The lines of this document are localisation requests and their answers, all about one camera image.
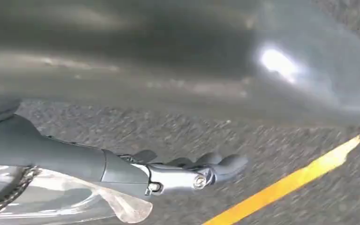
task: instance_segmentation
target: bolt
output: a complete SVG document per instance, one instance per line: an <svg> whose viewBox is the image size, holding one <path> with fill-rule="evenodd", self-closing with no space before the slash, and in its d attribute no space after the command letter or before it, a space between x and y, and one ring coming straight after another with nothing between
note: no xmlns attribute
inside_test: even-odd
<svg viewBox="0 0 360 225"><path fill-rule="evenodd" d="M197 177L195 177L195 181L194 181L195 189L200 190L205 186L206 186L206 177L202 175L198 175Z"/></svg>

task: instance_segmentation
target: painted road marking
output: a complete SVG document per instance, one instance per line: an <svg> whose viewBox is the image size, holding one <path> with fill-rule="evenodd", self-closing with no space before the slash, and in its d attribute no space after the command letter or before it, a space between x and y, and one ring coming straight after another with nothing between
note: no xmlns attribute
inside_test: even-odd
<svg viewBox="0 0 360 225"><path fill-rule="evenodd" d="M277 183L266 187L259 193L222 212L203 225L231 225L242 220L259 209L341 166L346 161L347 154L357 147L359 143L360 135L319 157L308 166L291 173Z"/></svg>

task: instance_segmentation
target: asphalt road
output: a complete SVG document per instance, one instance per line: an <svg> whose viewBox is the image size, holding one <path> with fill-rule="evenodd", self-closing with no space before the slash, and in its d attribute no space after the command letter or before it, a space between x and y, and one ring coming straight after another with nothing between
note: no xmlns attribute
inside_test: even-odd
<svg viewBox="0 0 360 225"><path fill-rule="evenodd" d="M360 36L360 0L315 2ZM201 224L360 133L360 127L256 127L242 121L35 101L25 102L19 114L46 135L115 152L150 149L161 160L196 158L211 151L250 158L248 169L234 182L199 195L154 199L153 213L143 225ZM340 168L239 224L360 225L360 146Z"/></svg>

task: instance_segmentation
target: derailleur bolt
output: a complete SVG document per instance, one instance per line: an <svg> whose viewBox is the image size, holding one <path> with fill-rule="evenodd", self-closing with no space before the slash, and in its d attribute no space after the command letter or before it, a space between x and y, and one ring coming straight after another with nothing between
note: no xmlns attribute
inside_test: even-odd
<svg viewBox="0 0 360 225"><path fill-rule="evenodd" d="M194 181L194 187L195 189L199 190L202 189L206 186L206 177L203 175L198 175L197 177L195 177L195 181Z"/></svg>

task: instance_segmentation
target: yellow road line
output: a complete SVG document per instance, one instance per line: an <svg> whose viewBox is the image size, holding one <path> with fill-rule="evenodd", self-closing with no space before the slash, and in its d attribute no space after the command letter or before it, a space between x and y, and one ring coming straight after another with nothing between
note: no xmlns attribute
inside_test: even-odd
<svg viewBox="0 0 360 225"><path fill-rule="evenodd" d="M240 221L336 167L341 166L346 161L347 154L357 147L359 143L360 136L356 136L314 160L308 166L291 173L277 183L268 186L259 193L205 222L203 225L231 225Z"/></svg>

